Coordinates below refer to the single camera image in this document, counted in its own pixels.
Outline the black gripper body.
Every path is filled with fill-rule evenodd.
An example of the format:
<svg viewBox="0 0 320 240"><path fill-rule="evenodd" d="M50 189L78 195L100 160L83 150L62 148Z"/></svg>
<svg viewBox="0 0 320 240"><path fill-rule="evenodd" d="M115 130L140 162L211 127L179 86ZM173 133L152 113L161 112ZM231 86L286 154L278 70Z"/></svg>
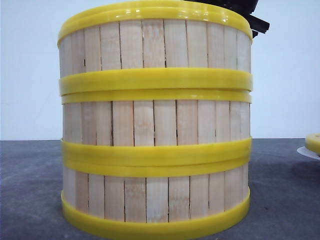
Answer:
<svg viewBox="0 0 320 240"><path fill-rule="evenodd" d="M266 33L270 24L252 15L257 0L181 0L189 20L207 22L212 35L241 32L247 39Z"/></svg>

